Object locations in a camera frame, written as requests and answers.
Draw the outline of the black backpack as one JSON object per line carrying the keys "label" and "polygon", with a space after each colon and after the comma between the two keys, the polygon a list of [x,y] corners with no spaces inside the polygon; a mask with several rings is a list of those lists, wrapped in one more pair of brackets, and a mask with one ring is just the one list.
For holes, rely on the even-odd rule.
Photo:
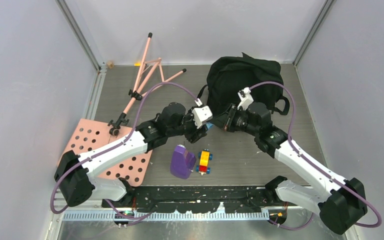
{"label": "black backpack", "polygon": [[[242,56],[223,56],[210,66],[206,85],[201,88],[197,97],[200,98],[207,89],[206,104],[214,116],[219,116],[231,104],[239,104],[240,90],[250,89],[263,82],[284,85],[279,62],[253,58],[245,53]],[[251,96],[254,101],[264,103],[270,111],[285,116],[289,113],[290,102],[283,91],[282,87],[275,84],[264,84],[254,88]]]}

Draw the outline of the blue correction tape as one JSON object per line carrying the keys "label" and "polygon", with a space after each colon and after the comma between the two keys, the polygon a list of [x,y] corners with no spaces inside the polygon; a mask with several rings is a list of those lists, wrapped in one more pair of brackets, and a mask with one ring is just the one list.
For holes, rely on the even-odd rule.
{"label": "blue correction tape", "polygon": [[208,130],[211,129],[213,126],[214,125],[212,123],[210,123],[210,122],[206,123],[206,127],[207,127]]}

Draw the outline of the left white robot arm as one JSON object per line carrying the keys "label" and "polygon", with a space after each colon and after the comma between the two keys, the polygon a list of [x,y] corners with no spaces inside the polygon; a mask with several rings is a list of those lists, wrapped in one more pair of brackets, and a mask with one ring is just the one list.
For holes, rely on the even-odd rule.
{"label": "left white robot arm", "polygon": [[67,207],[101,199],[128,207],[134,197],[124,181],[99,175],[124,160],[166,144],[170,137],[185,136],[188,142],[197,142],[206,135],[206,122],[212,117],[207,105],[186,110],[182,104],[172,102],[154,119],[142,122],[126,136],[80,154],[73,150],[65,152],[54,174],[54,189],[60,190]]}

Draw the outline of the purple stapler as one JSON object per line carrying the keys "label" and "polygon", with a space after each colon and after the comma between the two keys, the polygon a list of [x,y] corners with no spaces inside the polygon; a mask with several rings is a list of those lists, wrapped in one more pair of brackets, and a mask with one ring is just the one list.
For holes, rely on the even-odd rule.
{"label": "purple stapler", "polygon": [[188,179],[193,172],[197,158],[195,154],[188,151],[184,145],[178,144],[172,153],[170,162],[170,173],[179,179]]}

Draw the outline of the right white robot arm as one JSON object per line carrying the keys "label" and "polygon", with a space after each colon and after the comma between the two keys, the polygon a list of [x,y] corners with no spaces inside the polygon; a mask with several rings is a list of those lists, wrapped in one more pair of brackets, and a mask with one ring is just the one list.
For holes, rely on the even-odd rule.
{"label": "right white robot arm", "polygon": [[364,185],[356,178],[347,180],[306,156],[285,131],[273,125],[265,104],[253,102],[247,109],[231,105],[210,122],[227,132],[252,135],[262,152],[294,170],[311,185],[311,188],[303,187],[277,176],[265,185],[265,198],[271,205],[290,202],[301,206],[318,215],[328,229],[339,235],[367,214]]}

